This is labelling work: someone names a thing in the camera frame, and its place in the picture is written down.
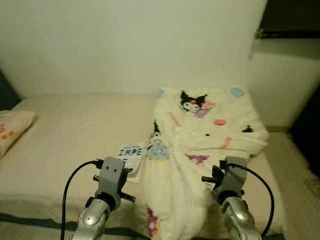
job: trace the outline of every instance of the floor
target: floor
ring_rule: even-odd
[[[320,239],[320,185],[308,170],[306,160],[282,132],[270,134],[265,154],[283,193],[286,238]],[[0,233],[3,240],[47,240],[60,237],[59,229],[6,222],[0,222]],[[72,232],[67,231],[65,239],[69,239],[71,235]],[[102,239],[132,240],[130,237],[111,235],[104,235]]]
[[[270,134],[265,149],[283,193],[288,240],[320,239],[320,183],[308,170],[296,145],[286,133]]]

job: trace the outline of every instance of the blue dot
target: blue dot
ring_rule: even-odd
[[[158,99],[161,98],[164,93],[165,93],[165,91],[163,91],[162,89],[160,89],[160,92],[159,92],[159,95],[157,96],[157,98],[158,98]]]
[[[233,87],[231,88],[230,93],[235,97],[235,98],[240,98],[243,95],[245,95],[244,91],[242,91],[240,88],[238,87]]]

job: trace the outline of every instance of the beige bed sheet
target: beige bed sheet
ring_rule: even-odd
[[[0,213],[23,218],[61,222],[65,184],[80,164],[115,157],[121,145],[147,142],[152,133],[154,95],[77,94],[28,98],[15,110],[37,113],[28,132],[0,159]],[[123,191],[136,197],[134,204],[123,200],[107,222],[108,228],[125,227],[148,236],[142,162],[140,182],[128,182]],[[281,193],[261,153],[250,166],[269,183],[276,200],[270,234],[283,232],[284,208]],[[76,221],[87,199],[93,196],[99,174],[94,166],[83,168],[72,180],[67,196],[67,221]],[[270,198],[253,176],[244,186],[244,199],[263,230],[270,211]],[[226,238],[218,206],[209,210],[200,237]]]

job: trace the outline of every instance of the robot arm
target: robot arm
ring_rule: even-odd
[[[255,220],[249,212],[247,203],[241,199],[245,193],[242,187],[247,172],[241,168],[229,167],[227,164],[246,166],[246,160],[227,156],[220,161],[220,166],[213,166],[212,177],[202,177],[203,182],[215,183],[213,197],[221,205],[224,225],[231,240],[261,240],[255,227]]]
[[[70,240],[99,240],[110,213],[116,210],[121,198],[135,202],[136,198],[121,192],[129,173],[120,159],[106,157],[99,176],[93,177],[99,183],[95,197],[89,198],[77,221],[77,228]]]

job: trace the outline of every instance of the black cable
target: black cable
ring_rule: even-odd
[[[261,234],[261,237],[264,238],[267,234],[267,232],[269,231],[269,228],[271,226],[271,223],[272,223],[272,219],[274,217],[274,212],[275,212],[275,199],[274,199],[274,195],[271,191],[271,188],[269,187],[269,185],[266,183],[266,181],[260,177],[256,172],[252,171],[251,169],[245,167],[245,166],[242,166],[242,165],[238,165],[238,164],[235,164],[235,163],[228,163],[226,165],[227,166],[230,166],[230,167],[236,167],[236,168],[240,168],[240,169],[243,169],[243,170],[246,170],[247,172],[251,173],[252,175],[254,175],[255,177],[257,177],[263,184],[264,186],[266,187],[266,189],[268,190],[269,194],[270,194],[270,198],[271,198],[271,210],[270,210],[270,216],[269,216],[269,220],[265,226],[265,229],[263,231],[263,233]]]
[[[66,229],[66,200],[67,200],[67,192],[68,192],[68,187],[69,184],[72,180],[72,178],[74,177],[74,175],[76,175],[76,173],[83,168],[86,165],[89,164],[95,164],[98,168],[98,161],[87,161],[83,164],[81,164],[80,166],[78,166],[76,168],[76,170],[73,171],[73,173],[71,174],[71,176],[69,177],[68,181],[66,182],[65,188],[64,188],[64,192],[63,192],[63,199],[62,199],[62,223],[61,223],[61,235],[60,235],[60,240],[64,240],[65,239],[65,229]]]

